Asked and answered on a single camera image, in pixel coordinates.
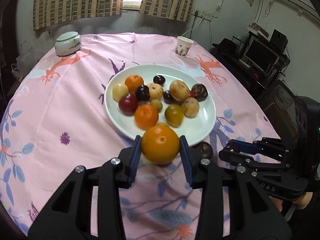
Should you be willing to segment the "person right hand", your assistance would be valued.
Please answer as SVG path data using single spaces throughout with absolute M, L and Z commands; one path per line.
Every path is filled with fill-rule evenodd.
M 299 210 L 302 210 L 310 203 L 312 196 L 312 192 L 303 193 L 297 200 L 293 202 L 293 204 L 297 205 Z M 281 212 L 283 209 L 283 201 L 277 198 L 271 198 L 271 200 L 278 211 Z

